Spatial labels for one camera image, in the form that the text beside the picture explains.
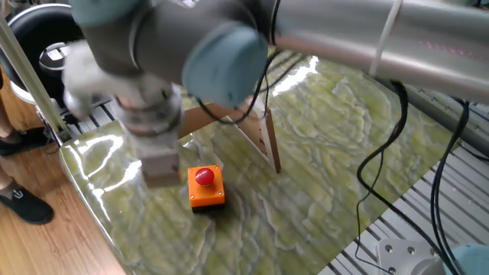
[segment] emergency stop button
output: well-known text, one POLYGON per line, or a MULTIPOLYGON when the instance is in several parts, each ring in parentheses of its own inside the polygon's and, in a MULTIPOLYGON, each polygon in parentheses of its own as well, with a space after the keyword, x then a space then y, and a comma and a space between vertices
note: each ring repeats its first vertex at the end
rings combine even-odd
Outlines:
POLYGON ((196 182, 200 186, 207 187, 214 182, 214 172, 209 168, 202 168, 196 173, 196 182))

